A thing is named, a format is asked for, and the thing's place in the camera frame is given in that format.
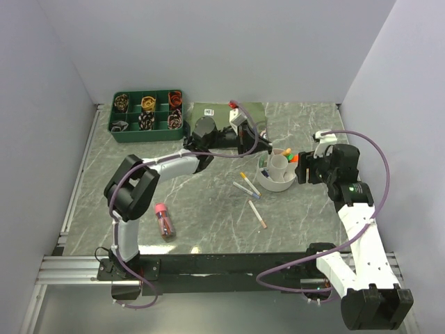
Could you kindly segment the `white round divided organizer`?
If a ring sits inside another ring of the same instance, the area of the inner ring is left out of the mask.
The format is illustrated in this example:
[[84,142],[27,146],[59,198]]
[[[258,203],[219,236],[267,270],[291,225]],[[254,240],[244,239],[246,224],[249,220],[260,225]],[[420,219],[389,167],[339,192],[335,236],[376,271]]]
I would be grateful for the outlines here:
[[[286,191],[297,179],[295,169],[298,162],[288,162],[287,157],[281,155],[283,149],[274,148],[271,154],[263,153],[260,158],[267,160],[267,165],[260,168],[257,163],[256,178],[260,185],[268,191]],[[270,173],[270,178],[264,177],[260,170],[265,168]]]

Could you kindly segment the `blue cap white marker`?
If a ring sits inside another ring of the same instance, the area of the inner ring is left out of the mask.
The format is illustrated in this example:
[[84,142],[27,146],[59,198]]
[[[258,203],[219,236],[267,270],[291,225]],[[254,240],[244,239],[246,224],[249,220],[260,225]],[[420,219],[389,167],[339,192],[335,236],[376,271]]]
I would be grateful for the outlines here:
[[265,168],[261,169],[260,172],[264,177],[270,178],[270,173]]

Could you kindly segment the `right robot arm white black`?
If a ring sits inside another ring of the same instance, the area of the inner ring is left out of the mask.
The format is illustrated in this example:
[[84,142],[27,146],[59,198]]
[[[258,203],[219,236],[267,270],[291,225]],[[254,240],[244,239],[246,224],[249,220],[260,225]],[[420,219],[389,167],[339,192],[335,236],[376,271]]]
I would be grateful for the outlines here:
[[359,180],[359,150],[349,144],[325,145],[322,153],[301,152],[296,176],[299,184],[323,183],[345,228],[355,267],[351,269],[339,251],[314,253],[305,260],[306,272],[323,274],[341,297],[346,327],[356,330],[396,330],[414,304],[387,259],[368,184]]

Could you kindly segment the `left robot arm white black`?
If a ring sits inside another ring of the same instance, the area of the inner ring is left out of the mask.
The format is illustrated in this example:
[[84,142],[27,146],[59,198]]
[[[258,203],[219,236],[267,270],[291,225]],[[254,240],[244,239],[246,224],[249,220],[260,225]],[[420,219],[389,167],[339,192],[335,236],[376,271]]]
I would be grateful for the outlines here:
[[271,153],[273,149],[272,143],[247,120],[218,130],[213,118],[202,117],[180,151],[146,160],[134,154],[125,157],[104,189],[113,218],[113,243],[108,256],[117,275],[129,280],[141,274],[139,218],[149,209],[157,185],[203,171],[217,156],[211,149],[232,147],[237,148],[239,157]]

